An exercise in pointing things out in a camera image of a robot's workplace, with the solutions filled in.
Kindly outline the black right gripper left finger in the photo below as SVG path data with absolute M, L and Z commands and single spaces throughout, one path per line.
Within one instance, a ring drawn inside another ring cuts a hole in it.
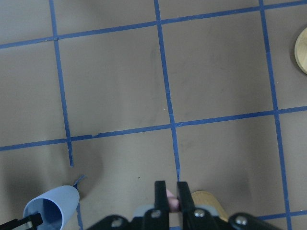
M 154 204 L 143 215 L 142 230 L 168 230 L 169 211 L 165 181 L 156 181 L 154 183 Z

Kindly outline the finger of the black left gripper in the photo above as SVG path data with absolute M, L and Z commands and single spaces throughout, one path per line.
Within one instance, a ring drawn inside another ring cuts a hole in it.
M 1 224 L 0 230 L 36 230 L 42 224 L 41 214 L 34 214 L 23 219 L 13 219 Z

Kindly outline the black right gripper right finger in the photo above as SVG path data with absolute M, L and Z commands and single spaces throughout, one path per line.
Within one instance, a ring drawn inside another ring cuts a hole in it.
M 215 230 L 216 223 L 207 205 L 195 205 L 187 182 L 177 182 L 177 198 L 181 210 L 183 230 Z

